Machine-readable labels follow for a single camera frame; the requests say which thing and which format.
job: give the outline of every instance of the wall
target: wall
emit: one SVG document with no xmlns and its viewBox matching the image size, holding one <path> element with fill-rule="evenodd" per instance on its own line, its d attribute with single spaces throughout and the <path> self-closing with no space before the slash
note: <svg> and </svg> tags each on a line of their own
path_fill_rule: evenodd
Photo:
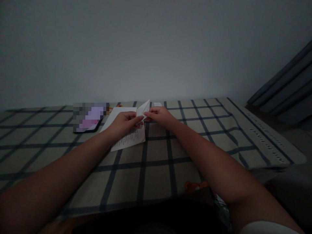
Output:
<svg viewBox="0 0 312 234">
<path fill-rule="evenodd" d="M 312 2 L 2 1 L 0 109 L 232 97 L 312 39 Z"/>
</svg>

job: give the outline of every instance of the table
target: table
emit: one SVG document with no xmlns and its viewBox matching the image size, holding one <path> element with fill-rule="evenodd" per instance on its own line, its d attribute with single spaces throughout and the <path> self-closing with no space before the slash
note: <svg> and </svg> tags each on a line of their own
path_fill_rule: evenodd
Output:
<svg viewBox="0 0 312 234">
<path fill-rule="evenodd" d="M 179 121 L 251 171 L 282 172 L 292 164 L 306 162 L 295 146 L 230 98 L 161 103 Z M 121 102 L 110 106 L 141 104 Z M 0 113 L 0 192 L 101 130 L 99 127 L 96 133 L 74 134 L 72 119 L 72 106 Z M 103 154 L 102 161 L 70 197 L 58 218 L 163 201 L 184 193 L 185 182 L 204 180 L 171 132 L 157 123 L 145 123 L 145 129 L 146 142 Z"/>
</svg>

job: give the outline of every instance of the gray curtain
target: gray curtain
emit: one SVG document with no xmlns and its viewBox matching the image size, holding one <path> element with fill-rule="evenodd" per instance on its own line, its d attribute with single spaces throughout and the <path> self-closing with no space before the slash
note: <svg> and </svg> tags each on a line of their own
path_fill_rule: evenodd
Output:
<svg viewBox="0 0 312 234">
<path fill-rule="evenodd" d="M 312 41 L 248 101 L 287 124 L 312 129 Z"/>
</svg>

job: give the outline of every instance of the hand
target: hand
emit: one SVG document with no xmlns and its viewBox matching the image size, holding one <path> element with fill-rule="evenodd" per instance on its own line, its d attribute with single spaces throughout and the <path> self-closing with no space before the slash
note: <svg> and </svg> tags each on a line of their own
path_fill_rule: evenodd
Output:
<svg viewBox="0 0 312 234">
<path fill-rule="evenodd" d="M 144 115 L 147 116 L 145 119 L 147 122 L 155 120 L 160 126 L 169 131 L 172 131 L 174 125 L 179 123 L 165 107 L 152 107 L 149 109 L 149 112 L 144 112 Z"/>
<path fill-rule="evenodd" d="M 127 135 L 130 130 L 137 124 L 136 128 L 140 128 L 143 125 L 142 121 L 143 116 L 137 116 L 137 114 L 133 111 L 128 112 L 120 112 L 112 124 L 106 129 L 113 139 L 119 140 L 123 136 Z"/>
</svg>

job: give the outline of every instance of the white paper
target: white paper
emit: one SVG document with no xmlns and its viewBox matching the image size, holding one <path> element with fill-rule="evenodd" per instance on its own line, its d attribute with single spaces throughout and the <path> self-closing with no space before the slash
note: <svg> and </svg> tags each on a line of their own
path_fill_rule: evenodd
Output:
<svg viewBox="0 0 312 234">
<path fill-rule="evenodd" d="M 146 101 L 142 106 L 140 106 L 136 111 L 136 116 L 141 116 L 141 115 L 143 115 L 143 113 L 144 112 L 149 112 L 150 111 L 150 99 L 148 100 L 148 101 Z"/>
<path fill-rule="evenodd" d="M 112 122 L 115 120 L 115 118 L 120 112 L 126 112 L 126 111 L 136 112 L 137 109 L 136 107 L 114 107 L 100 132 L 103 132 L 105 129 L 107 129 L 112 124 Z"/>
<path fill-rule="evenodd" d="M 117 141 L 117 143 L 112 146 L 111 151 L 124 149 L 124 148 L 134 146 L 143 142 L 145 142 L 144 125 L 142 125 L 140 129 L 136 129 L 134 132 L 126 135 L 125 137 Z"/>
<path fill-rule="evenodd" d="M 117 115 L 120 112 L 126 112 L 126 111 L 134 111 L 136 112 L 136 107 L 114 107 L 111 111 L 110 115 L 108 116 L 107 121 L 105 122 L 103 128 L 101 129 L 101 132 L 103 132 L 105 129 L 107 129 L 112 122 L 115 120 Z M 145 142 L 145 128 L 144 125 L 140 127 L 140 129 L 136 129 L 130 134 L 124 136 L 119 141 L 117 141 L 111 148 L 111 151 L 116 151 L 120 149 L 124 149 L 130 146 L 134 146 L 140 143 Z"/>
</svg>

